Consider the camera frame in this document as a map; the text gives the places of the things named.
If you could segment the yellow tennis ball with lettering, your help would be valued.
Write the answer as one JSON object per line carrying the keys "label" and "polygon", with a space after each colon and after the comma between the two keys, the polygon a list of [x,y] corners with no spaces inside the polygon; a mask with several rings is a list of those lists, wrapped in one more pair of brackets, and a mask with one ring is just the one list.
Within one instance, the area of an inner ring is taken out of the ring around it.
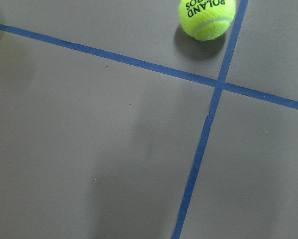
{"label": "yellow tennis ball with lettering", "polygon": [[182,0],[179,21],[183,31],[198,41],[222,36],[235,18],[235,0]]}

